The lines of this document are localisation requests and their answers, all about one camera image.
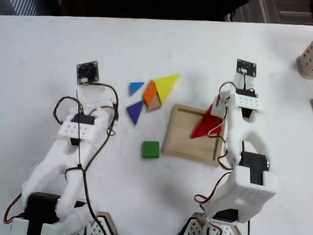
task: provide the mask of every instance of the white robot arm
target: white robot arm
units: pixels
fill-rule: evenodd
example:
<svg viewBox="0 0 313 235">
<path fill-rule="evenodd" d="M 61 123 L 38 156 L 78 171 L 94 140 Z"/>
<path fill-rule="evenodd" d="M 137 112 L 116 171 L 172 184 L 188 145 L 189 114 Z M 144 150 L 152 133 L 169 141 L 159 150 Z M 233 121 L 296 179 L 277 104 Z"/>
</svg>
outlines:
<svg viewBox="0 0 313 235">
<path fill-rule="evenodd" d="M 231 89 L 220 92 L 213 101 L 212 115 L 223 118 L 227 112 L 224 152 L 233 169 L 227 181 L 212 192 L 214 196 L 201 205 L 210 222 L 248 222 L 277 192 L 277 176 L 269 167 L 273 156 L 263 107 L 252 88 L 253 80 L 247 70 L 237 67 Z M 246 151 L 243 141 L 249 142 L 256 153 Z"/>
<path fill-rule="evenodd" d="M 107 137 L 107 128 L 115 112 L 110 101 L 85 105 L 84 110 L 85 114 L 80 113 L 78 125 L 77 107 L 70 109 L 47 156 L 23 184 L 22 205 L 25 208 L 24 218 L 27 218 L 14 219 L 11 234 L 34 234 L 33 227 L 38 227 L 36 221 L 40 221 L 40 217 L 47 217 L 45 221 L 41 221 L 44 222 L 43 224 L 39 223 L 41 231 L 38 234 L 45 235 L 72 234 L 92 220 L 87 204 L 78 201 L 79 192 L 83 187 L 82 171 L 66 172 L 66 170 L 79 164 L 79 140 L 80 163 L 83 168 L 86 167 Z M 61 196 L 42 193 L 49 182 L 60 174 L 64 175 L 65 172 L 67 184 Z"/>
</svg>

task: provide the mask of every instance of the white tabletop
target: white tabletop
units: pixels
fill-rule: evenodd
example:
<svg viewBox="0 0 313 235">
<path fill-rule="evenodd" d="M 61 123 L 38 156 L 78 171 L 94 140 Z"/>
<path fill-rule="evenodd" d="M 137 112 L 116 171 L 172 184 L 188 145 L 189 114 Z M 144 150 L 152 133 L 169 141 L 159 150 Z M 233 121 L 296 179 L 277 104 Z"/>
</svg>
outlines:
<svg viewBox="0 0 313 235">
<path fill-rule="evenodd" d="M 279 192 L 251 220 L 251 234 L 310 233 L 313 81 L 299 75 L 295 60 L 312 36 L 313 27 L 299 25 L 0 17 L 0 211 L 52 145 L 59 129 L 52 111 L 60 97 L 75 94 L 76 64 L 97 60 L 100 82 L 119 94 L 120 120 L 90 168 L 91 198 L 120 235 L 177 234 L 200 211 L 194 194 L 208 194 L 223 171 L 163 155 L 144 161 L 142 141 L 162 144 L 174 104 L 206 109 L 241 58 L 257 64 L 255 88 L 279 177 Z M 143 88 L 129 97 L 129 83 L 174 73 L 181 78 L 166 103 L 143 111 L 133 126 L 126 107 L 140 101 Z M 18 203 L 12 214 L 21 210 Z"/>
</svg>

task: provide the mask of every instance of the wooden tray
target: wooden tray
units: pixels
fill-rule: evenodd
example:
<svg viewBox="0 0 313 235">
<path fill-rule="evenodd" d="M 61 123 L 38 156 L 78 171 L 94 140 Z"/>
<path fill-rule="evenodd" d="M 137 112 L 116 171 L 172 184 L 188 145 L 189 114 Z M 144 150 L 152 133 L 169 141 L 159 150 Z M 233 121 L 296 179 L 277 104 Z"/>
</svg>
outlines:
<svg viewBox="0 0 313 235">
<path fill-rule="evenodd" d="M 202 109 L 174 105 L 163 145 L 163 153 L 218 166 L 217 157 L 221 153 L 222 140 L 220 138 L 211 139 L 207 136 L 190 138 L 205 112 L 206 110 Z"/>
</svg>

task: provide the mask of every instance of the orange triangle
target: orange triangle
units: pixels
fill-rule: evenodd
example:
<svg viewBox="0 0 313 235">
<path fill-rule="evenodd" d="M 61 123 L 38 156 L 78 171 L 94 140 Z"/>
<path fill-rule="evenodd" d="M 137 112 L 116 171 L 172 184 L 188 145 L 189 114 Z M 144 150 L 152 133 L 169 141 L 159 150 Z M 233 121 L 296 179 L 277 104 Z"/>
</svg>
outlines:
<svg viewBox="0 0 313 235">
<path fill-rule="evenodd" d="M 161 101 L 158 98 L 158 95 L 156 94 L 153 100 L 151 101 L 149 107 L 147 108 L 147 112 L 150 112 L 155 109 L 161 108 Z"/>
</svg>

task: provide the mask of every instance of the green square block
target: green square block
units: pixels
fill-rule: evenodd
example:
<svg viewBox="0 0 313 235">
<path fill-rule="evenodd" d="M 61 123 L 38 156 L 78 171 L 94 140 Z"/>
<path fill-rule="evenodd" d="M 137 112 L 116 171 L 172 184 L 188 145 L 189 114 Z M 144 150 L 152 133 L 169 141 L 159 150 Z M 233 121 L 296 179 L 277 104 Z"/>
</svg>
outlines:
<svg viewBox="0 0 313 235">
<path fill-rule="evenodd" d="M 158 158 L 159 157 L 158 141 L 144 141 L 142 143 L 142 157 Z"/>
</svg>

